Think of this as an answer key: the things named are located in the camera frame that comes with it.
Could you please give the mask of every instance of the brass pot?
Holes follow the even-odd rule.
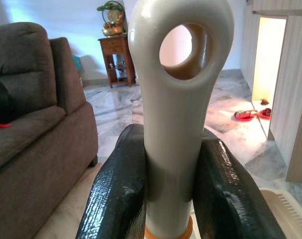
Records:
[[[102,32],[105,36],[120,35],[120,34],[123,33],[123,27],[122,26],[117,26],[117,27],[102,29]]]

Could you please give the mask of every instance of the white plastic handle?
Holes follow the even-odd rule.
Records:
[[[165,36],[183,24],[192,52],[164,67]],[[148,156],[147,228],[160,239],[183,235],[205,113],[234,34],[227,0],[139,0],[129,26],[129,47],[142,91]]]

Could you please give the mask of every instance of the white wall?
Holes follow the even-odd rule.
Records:
[[[98,38],[103,20],[96,8],[106,0],[0,0],[0,24],[31,21],[42,25],[49,38],[67,37],[74,55],[81,57],[83,79],[106,79]]]
[[[126,9],[126,15],[127,15],[127,21],[130,22],[132,12],[134,10],[134,7],[136,5],[138,0],[124,0],[125,9]],[[241,68],[241,54],[242,54],[242,43],[243,43],[243,25],[244,25],[244,8],[245,8],[245,0],[228,0],[230,3],[230,6],[233,11],[234,15],[234,22],[235,22],[235,34],[234,34],[234,42],[231,49],[231,52],[229,54],[229,57],[224,65],[224,70],[228,69],[240,69]],[[169,44],[166,39],[165,44],[175,46],[176,49],[182,49],[183,44],[179,45],[177,38],[177,35],[179,35],[178,32],[171,32],[172,36],[169,36],[168,39],[170,39],[172,42]],[[167,65],[174,65],[174,62],[178,62],[180,59],[173,59],[171,58],[171,64],[167,63]]]
[[[224,70],[240,69],[243,45],[243,26],[245,0],[228,0],[233,11],[235,32],[234,41],[229,57],[224,65]]]

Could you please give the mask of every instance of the sofa armrest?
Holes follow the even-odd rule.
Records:
[[[58,106],[69,115],[86,102],[67,38],[50,40]]]
[[[76,239],[143,239],[147,169],[142,125],[120,135],[90,192]]]
[[[202,238],[285,239],[250,174],[220,139],[205,135],[193,195]]]

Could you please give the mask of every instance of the teal object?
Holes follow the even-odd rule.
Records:
[[[75,62],[77,71],[82,72],[82,65],[81,65],[80,57],[78,57],[78,56],[72,56],[72,57],[73,57],[73,61]]]

